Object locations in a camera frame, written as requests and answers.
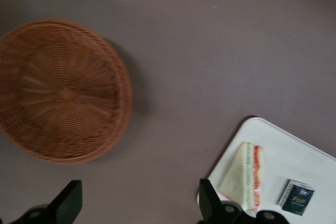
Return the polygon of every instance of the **brown table surface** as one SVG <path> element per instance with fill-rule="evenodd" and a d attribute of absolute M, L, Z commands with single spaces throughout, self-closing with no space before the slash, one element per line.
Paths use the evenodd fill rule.
<path fill-rule="evenodd" d="M 196 223 L 198 180 L 257 115 L 336 156 L 336 0 L 0 0 L 0 35 L 57 17 L 111 41 L 131 124 L 106 155 L 48 164 L 0 140 L 0 217 L 82 179 L 75 223 Z"/>

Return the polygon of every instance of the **plastic wrapper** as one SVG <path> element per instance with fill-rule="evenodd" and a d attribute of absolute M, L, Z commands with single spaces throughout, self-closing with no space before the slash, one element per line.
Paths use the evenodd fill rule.
<path fill-rule="evenodd" d="M 218 188 L 228 200 L 237 202 L 248 214 L 255 214 L 261 203 L 263 148 L 243 142 Z"/>

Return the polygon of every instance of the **round wicker basket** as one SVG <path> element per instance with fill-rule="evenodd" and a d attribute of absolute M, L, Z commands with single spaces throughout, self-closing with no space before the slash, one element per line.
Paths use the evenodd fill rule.
<path fill-rule="evenodd" d="M 121 138 L 131 107 L 125 65 L 88 28 L 39 20 L 0 42 L 0 125 L 36 158 L 78 164 L 104 154 Z"/>

